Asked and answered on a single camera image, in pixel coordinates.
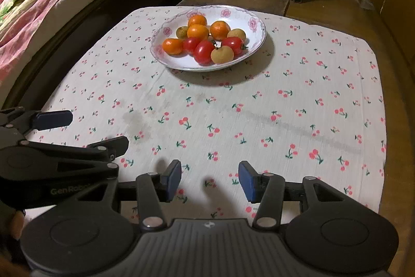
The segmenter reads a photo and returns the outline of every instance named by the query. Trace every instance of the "white plate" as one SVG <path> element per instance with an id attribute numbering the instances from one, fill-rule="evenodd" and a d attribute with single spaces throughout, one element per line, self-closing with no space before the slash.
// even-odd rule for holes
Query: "white plate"
<path id="1" fill-rule="evenodd" d="M 245 45 L 248 47 L 243 54 L 225 64 L 199 65 L 191 55 L 183 53 L 179 56 L 169 56 L 161 44 L 166 38 L 177 38 L 176 30 L 186 26 L 189 18 L 195 14 L 206 17 L 207 24 L 215 21 L 225 21 L 231 29 L 242 29 L 246 33 Z M 220 70 L 239 63 L 254 54 L 263 44 L 266 37 L 264 22 L 254 13 L 235 6 L 206 5 L 181 12 L 165 21 L 151 38 L 150 51 L 153 57 L 163 65 L 182 71 L 209 72 Z"/>

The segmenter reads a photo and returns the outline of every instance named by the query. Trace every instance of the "orange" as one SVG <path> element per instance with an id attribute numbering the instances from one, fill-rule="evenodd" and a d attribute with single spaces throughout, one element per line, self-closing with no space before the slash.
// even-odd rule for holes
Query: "orange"
<path id="1" fill-rule="evenodd" d="M 176 55 L 183 51 L 183 40 L 177 38 L 167 38 L 163 41 L 163 50 L 167 54 Z"/>
<path id="2" fill-rule="evenodd" d="M 200 40 L 206 40 L 209 36 L 209 30 L 206 26 L 200 24 L 194 24 L 187 30 L 187 37 L 197 37 Z"/>
<path id="3" fill-rule="evenodd" d="M 204 16 L 202 16 L 201 14 L 195 14 L 195 15 L 193 15 L 189 18 L 187 26 L 191 27 L 192 25 L 195 25 L 195 24 L 200 24 L 200 25 L 205 25 L 206 26 L 208 24 L 207 22 L 208 21 Z"/>
<path id="4" fill-rule="evenodd" d="M 217 40 L 225 39 L 229 31 L 231 31 L 231 28 L 224 21 L 215 21 L 210 26 L 210 34 L 212 35 L 214 39 L 217 39 Z"/>

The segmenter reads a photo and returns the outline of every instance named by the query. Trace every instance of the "metal rivet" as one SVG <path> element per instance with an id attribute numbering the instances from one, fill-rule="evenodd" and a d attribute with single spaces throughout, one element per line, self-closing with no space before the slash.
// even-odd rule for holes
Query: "metal rivet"
<path id="1" fill-rule="evenodd" d="M 277 224 L 277 220 L 272 217 L 261 217 L 257 221 L 257 225 L 261 228 L 271 228 Z"/>
<path id="2" fill-rule="evenodd" d="M 157 216 L 150 216 L 150 217 L 146 217 L 143 220 L 143 224 L 144 226 L 148 228 L 155 228 L 155 227 L 159 227 L 160 225 L 162 225 L 163 220 Z"/>

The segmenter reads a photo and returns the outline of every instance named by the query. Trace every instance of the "white tablecloth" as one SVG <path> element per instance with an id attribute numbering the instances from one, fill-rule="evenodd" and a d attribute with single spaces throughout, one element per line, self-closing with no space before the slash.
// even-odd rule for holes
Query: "white tablecloth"
<path id="1" fill-rule="evenodd" d="M 257 13 L 267 38 L 249 60 L 213 73 L 170 70 L 150 54 L 153 32 L 185 7 L 136 10 L 68 73 L 44 110 L 72 110 L 67 128 L 32 141 L 85 146 L 125 135 L 120 181 L 182 163 L 167 218 L 252 220 L 238 163 L 286 181 L 321 178 L 378 211 L 386 132 L 376 57 L 358 38 Z M 124 212 L 134 218 L 134 204 Z M 284 213 L 284 221 L 293 214 Z"/>

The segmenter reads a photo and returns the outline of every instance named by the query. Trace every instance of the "cherry tomato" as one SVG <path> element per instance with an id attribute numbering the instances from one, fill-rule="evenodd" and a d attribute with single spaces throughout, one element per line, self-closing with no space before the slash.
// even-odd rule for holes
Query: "cherry tomato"
<path id="1" fill-rule="evenodd" d="M 238 37 L 225 38 L 222 40 L 221 47 L 222 46 L 229 46 L 236 56 L 241 54 L 246 49 L 244 42 Z"/>
<path id="2" fill-rule="evenodd" d="M 189 52 L 190 54 L 193 54 L 195 48 L 198 46 L 200 42 L 201 42 L 201 39 L 198 37 L 186 38 L 183 41 L 183 50 L 185 52 Z"/>
<path id="3" fill-rule="evenodd" d="M 215 46 L 212 42 L 208 40 L 201 41 L 198 46 L 196 46 L 195 51 L 193 52 L 193 57 L 199 64 L 210 63 L 210 53 L 215 49 Z"/>

